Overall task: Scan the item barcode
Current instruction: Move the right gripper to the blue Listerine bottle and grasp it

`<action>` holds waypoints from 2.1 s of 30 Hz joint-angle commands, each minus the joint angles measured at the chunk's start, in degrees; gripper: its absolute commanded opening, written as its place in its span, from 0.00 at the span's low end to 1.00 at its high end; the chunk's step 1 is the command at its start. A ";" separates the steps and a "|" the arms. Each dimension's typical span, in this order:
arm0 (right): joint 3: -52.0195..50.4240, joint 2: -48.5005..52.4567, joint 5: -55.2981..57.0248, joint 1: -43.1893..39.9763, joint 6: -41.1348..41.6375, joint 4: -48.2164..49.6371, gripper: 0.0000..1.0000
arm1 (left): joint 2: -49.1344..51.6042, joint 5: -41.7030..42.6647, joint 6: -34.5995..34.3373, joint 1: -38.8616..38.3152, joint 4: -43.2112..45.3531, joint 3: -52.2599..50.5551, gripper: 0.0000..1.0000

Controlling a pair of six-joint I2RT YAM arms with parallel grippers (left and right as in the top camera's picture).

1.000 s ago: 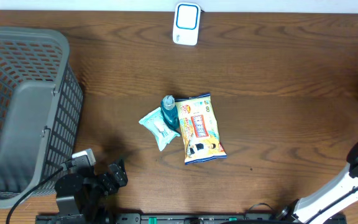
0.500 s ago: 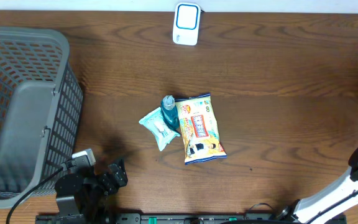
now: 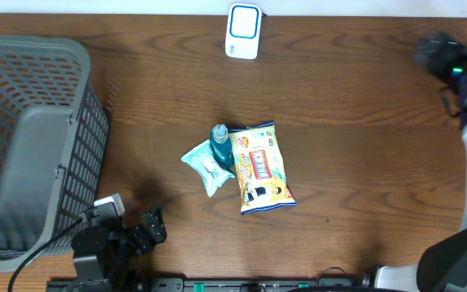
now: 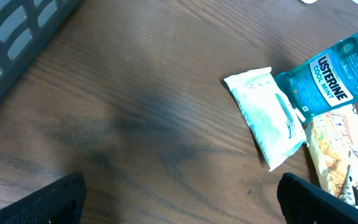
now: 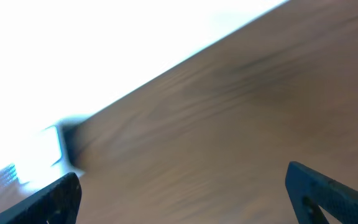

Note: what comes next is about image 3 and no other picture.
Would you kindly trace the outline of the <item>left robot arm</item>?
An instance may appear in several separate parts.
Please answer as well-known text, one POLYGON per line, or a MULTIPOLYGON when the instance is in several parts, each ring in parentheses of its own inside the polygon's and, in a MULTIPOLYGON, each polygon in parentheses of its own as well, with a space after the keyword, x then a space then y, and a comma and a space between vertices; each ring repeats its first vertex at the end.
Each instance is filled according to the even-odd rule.
POLYGON ((83 213, 90 226, 71 240, 73 280, 49 281, 52 291, 151 291, 152 281, 137 269, 135 261, 164 243, 167 231, 162 209, 155 207, 141 216, 141 222, 126 228, 122 212, 113 203, 83 213))

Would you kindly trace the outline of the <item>yellow snack bag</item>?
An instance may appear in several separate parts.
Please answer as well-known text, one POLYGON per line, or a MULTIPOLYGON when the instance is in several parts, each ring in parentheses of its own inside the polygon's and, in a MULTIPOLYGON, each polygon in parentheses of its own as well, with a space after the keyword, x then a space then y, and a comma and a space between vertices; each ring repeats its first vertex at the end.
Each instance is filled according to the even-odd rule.
POLYGON ((275 123, 232 129, 229 138, 241 191, 241 214, 293 207, 275 123))

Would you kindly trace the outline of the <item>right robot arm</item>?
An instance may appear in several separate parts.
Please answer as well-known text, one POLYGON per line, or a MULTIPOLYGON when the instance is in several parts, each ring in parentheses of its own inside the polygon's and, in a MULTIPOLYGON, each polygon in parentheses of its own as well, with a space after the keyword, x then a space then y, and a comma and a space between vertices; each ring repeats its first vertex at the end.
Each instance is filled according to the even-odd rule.
POLYGON ((467 46, 435 32, 419 41, 415 60, 443 82, 443 107, 460 121, 466 154, 465 211, 459 231, 428 247, 417 264, 380 267, 363 285, 373 291, 467 291, 467 46))

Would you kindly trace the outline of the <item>mint wet wipes pack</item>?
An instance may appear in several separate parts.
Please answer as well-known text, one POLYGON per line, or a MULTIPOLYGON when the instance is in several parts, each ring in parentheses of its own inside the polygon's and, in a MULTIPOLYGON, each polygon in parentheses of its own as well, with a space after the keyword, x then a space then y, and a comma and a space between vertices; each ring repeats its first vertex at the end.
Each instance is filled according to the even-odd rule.
POLYGON ((182 162, 187 163, 195 170, 204 182, 208 197, 216 191, 234 174, 223 169, 213 156, 210 140, 205 140, 182 156, 182 162))

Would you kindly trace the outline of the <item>blue mouthwash bottle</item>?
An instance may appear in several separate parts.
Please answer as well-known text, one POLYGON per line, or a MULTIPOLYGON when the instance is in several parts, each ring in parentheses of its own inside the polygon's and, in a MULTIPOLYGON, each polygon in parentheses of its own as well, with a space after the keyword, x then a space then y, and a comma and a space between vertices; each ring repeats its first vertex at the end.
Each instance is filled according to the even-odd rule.
POLYGON ((210 132, 212 153, 217 163, 224 169, 234 166, 232 144, 225 124, 216 124, 210 132))

